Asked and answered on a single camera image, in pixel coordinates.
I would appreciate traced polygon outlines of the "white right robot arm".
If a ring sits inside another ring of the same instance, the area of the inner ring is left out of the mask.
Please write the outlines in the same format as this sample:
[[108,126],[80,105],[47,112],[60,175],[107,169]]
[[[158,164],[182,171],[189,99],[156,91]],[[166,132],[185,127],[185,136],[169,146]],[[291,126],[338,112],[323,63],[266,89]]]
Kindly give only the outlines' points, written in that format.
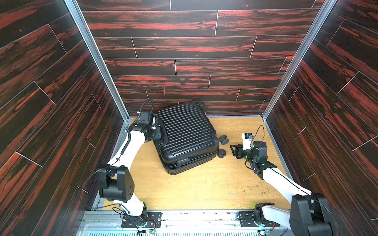
[[238,217],[243,227],[255,224],[261,228],[261,236],[271,233],[276,225],[295,236],[337,235],[336,219],[327,198],[300,186],[268,161],[265,142],[253,141],[250,146],[231,145],[230,148],[234,157],[244,159],[248,169],[273,186],[290,204],[290,208],[285,209],[274,203],[260,203],[251,215],[240,212]]

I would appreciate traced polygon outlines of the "black hard-shell suitcase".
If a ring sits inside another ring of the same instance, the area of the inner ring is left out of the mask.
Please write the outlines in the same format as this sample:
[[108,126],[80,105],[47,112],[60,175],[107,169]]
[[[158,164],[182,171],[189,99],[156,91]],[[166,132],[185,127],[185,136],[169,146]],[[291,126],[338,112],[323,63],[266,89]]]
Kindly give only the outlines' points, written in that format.
[[229,139],[217,136],[203,108],[203,102],[188,102],[157,112],[161,139],[155,140],[154,145],[170,175],[178,175],[216,156],[226,156],[220,145],[227,144]]

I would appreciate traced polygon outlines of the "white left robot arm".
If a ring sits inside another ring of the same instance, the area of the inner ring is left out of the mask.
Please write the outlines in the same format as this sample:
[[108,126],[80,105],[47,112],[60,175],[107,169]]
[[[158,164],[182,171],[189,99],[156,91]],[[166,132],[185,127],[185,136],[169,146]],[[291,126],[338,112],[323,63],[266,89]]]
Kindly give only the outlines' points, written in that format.
[[135,191],[135,182],[131,175],[132,163],[145,142],[161,138],[159,126],[137,124],[126,128],[126,139],[107,165],[97,172],[98,191],[107,199],[124,210],[124,218],[135,225],[144,225],[148,221],[147,206],[140,201]]

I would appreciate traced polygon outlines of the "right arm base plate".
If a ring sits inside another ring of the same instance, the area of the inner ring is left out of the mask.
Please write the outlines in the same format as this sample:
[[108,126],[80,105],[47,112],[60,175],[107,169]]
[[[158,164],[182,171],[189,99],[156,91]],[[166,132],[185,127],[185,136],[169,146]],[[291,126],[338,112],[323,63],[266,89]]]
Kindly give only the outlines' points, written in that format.
[[240,211],[237,214],[236,219],[239,221],[242,228],[260,227],[260,228],[274,228],[280,227],[280,224],[267,221],[267,220],[255,220],[254,211]]

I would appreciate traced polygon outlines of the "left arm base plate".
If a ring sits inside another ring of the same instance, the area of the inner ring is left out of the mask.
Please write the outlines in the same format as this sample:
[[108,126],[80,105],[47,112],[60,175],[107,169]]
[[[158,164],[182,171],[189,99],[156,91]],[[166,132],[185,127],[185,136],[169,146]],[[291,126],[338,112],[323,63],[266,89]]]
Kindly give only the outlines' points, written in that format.
[[124,215],[121,227],[122,228],[160,228],[162,221],[162,212],[149,211],[142,216]]

